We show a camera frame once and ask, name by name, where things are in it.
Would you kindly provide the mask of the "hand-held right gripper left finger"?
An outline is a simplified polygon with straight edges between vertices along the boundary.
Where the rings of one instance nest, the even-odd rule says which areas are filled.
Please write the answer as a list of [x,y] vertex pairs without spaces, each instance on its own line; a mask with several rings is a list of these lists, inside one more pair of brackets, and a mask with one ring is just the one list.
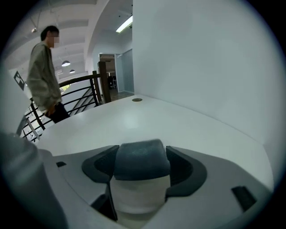
[[96,183],[109,183],[114,174],[114,165],[119,145],[112,146],[82,163],[83,173]]

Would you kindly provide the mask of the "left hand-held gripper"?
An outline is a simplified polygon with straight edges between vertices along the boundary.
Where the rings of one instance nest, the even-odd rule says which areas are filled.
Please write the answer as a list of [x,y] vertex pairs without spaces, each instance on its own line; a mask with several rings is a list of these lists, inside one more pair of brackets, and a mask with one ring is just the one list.
[[11,228],[67,229],[37,147],[18,135],[29,99],[0,69],[0,210]]

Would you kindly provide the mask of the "black metal railing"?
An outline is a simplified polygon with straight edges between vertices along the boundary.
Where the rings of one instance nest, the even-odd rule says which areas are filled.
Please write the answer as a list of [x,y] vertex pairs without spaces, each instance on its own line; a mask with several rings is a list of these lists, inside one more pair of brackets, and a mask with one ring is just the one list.
[[[69,116],[99,106],[94,88],[94,75],[82,76],[61,82],[62,104]],[[39,111],[31,98],[31,104],[25,112],[19,135],[34,143],[38,142],[45,129],[53,122]]]

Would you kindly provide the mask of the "thick wooden railing post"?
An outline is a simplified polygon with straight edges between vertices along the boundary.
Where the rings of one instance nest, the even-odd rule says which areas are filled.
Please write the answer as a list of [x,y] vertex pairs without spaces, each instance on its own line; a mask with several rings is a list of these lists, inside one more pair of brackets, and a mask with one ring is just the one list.
[[111,102],[111,96],[109,91],[109,85],[108,85],[108,77],[107,77],[107,71],[106,71],[106,64],[104,61],[98,62],[98,69],[100,74],[100,80],[101,80],[101,88],[104,96],[105,103]]

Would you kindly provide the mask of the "dark door frame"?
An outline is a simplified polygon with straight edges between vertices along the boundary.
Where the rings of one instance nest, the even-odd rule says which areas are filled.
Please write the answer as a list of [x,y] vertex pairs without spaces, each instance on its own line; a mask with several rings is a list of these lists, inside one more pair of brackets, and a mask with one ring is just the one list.
[[114,54],[99,54],[100,61],[105,62],[109,88],[117,89]]

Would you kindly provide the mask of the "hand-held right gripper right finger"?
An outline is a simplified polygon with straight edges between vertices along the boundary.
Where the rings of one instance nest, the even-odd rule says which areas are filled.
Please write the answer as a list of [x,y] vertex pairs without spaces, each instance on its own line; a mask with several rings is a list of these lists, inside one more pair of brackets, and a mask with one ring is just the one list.
[[170,162],[170,187],[166,197],[186,197],[197,191],[206,181],[207,169],[196,160],[171,146],[166,147]]

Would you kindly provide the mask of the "fluorescent ceiling light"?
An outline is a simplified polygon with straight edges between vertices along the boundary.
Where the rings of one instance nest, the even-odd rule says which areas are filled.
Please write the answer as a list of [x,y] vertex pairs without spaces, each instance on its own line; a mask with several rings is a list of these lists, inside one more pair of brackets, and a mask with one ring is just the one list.
[[132,25],[133,23],[133,16],[130,16],[126,21],[124,21],[117,29],[117,33],[121,33],[124,29]]

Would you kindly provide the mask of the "thin wooden railing post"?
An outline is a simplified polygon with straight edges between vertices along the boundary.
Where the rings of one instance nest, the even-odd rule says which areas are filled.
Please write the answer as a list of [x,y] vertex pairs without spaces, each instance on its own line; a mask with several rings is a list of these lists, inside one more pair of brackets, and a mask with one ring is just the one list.
[[100,77],[97,75],[97,71],[93,71],[93,75],[95,76],[93,79],[93,82],[94,82],[94,88],[96,91],[97,101],[98,101],[98,104],[101,105],[102,104],[102,97],[101,97],[100,87],[99,87],[99,83],[98,83],[98,79]]

